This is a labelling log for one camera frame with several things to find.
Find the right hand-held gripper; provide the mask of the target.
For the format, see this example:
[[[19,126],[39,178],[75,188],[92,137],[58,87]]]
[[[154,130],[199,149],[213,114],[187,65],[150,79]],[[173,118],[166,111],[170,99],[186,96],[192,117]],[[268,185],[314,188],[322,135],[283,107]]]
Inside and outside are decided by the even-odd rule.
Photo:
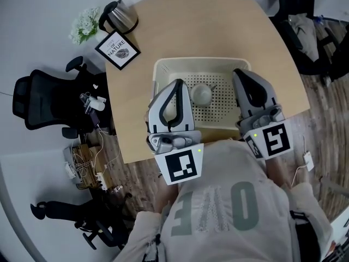
[[[244,118],[237,128],[255,158],[268,160],[292,151],[291,124],[281,106],[275,105],[273,86],[258,74],[241,69],[233,71],[233,85]]]

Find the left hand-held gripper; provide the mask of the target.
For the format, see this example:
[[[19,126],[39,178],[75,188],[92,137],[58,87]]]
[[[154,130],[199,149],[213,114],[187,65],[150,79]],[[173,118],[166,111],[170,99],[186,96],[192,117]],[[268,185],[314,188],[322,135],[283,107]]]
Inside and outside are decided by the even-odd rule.
[[[164,112],[176,95],[176,116],[169,123]],[[195,129],[186,83],[176,79],[155,95],[148,106],[149,147],[167,185],[199,178],[202,172],[203,143]]]

